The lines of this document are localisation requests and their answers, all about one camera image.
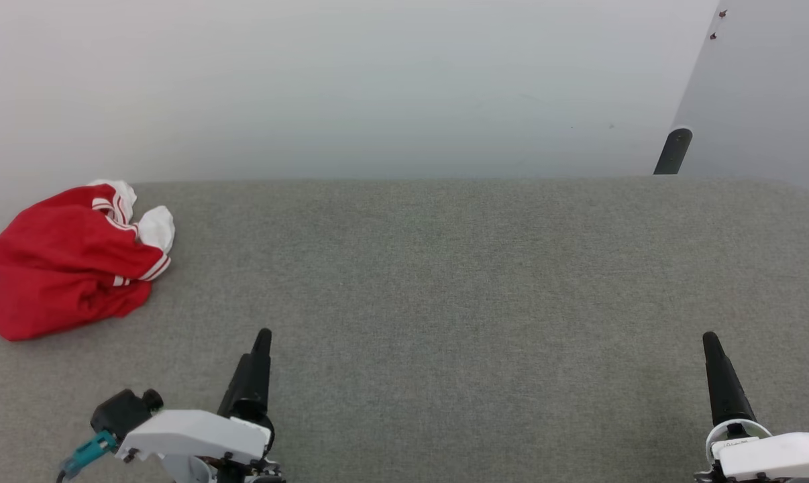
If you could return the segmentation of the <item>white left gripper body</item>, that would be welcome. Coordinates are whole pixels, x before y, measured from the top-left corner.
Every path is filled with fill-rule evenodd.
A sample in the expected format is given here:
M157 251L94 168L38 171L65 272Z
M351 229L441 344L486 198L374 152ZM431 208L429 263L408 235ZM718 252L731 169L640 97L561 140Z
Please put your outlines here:
M174 482L282 482L267 459L273 431L202 410L162 410L117 448L123 462L154 458Z

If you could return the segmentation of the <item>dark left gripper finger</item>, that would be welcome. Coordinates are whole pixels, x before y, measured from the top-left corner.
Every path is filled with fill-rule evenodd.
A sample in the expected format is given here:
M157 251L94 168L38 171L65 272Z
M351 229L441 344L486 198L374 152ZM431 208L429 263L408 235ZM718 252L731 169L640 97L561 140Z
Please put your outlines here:
M218 415L241 420L263 420L268 413L272 331L258 332L252 349L239 359Z

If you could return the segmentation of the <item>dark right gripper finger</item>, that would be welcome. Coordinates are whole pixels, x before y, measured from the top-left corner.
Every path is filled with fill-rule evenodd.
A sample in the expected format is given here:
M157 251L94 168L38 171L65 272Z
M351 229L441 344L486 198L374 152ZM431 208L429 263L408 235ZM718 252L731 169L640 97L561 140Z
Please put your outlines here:
M717 334L703 333L702 342L713 425L717 426L736 419L756 422L756 416L735 367L727 357Z

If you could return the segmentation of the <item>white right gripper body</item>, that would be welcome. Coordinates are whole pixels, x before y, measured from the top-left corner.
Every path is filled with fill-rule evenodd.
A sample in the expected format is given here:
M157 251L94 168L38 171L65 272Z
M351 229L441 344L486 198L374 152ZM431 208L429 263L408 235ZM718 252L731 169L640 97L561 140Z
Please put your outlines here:
M809 432L773 436L748 419L714 426L705 443L710 468L697 482L809 482Z

